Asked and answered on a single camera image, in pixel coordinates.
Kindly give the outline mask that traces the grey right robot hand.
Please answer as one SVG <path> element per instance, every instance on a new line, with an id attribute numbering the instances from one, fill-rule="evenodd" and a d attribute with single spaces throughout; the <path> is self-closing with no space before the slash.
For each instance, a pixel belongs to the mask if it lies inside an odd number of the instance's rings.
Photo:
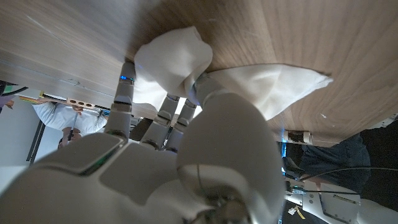
<path id="1" fill-rule="evenodd" d="M 106 129 L 30 166 L 1 194 L 2 223 L 276 223 L 285 182 L 259 110 L 202 74 L 202 111 L 161 150 L 168 96 L 140 142 L 127 138 L 136 71 L 124 63 Z"/>

